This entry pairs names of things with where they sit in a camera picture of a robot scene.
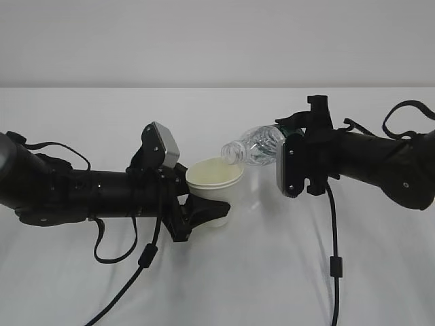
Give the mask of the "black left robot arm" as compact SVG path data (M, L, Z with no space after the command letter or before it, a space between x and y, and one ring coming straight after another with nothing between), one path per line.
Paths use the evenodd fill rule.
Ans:
M227 216L227 201L194 195L187 169L170 158L173 139L147 126L142 144L124 172L77 170L65 160L42 153L44 143L29 145L14 132L1 135L1 204L28 225L50 227L98 217L156 217L175 242L191 231Z

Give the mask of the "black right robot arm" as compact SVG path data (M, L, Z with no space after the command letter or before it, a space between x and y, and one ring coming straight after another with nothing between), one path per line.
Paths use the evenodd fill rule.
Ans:
M379 188L396 204L426 210L434 203L434 133L399 134L382 124L384 137L347 118L332 124L326 95L308 96L308 111L275 121L288 131L277 146L277 185L284 196L320 196L328 179L342 176Z

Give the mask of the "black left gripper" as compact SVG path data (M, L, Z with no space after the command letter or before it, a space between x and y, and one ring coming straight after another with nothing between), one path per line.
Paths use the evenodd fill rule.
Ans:
M126 169L141 214L159 218L174 242L186 242L194 228L220 228L229 220L228 202L190 194L187 169L179 162L174 168L146 168L142 149L136 152Z

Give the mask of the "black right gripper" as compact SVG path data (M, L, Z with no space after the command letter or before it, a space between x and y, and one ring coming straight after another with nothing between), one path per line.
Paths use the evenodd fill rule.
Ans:
M320 196L327 192L328 177L338 177L333 172L330 153L335 131L328 108L328 97L311 95L307 97L307 102L310 105L308 111L300 111L289 117L276 119L275 123L286 130L303 130L301 153L304 171L303 191L307 191L312 196Z

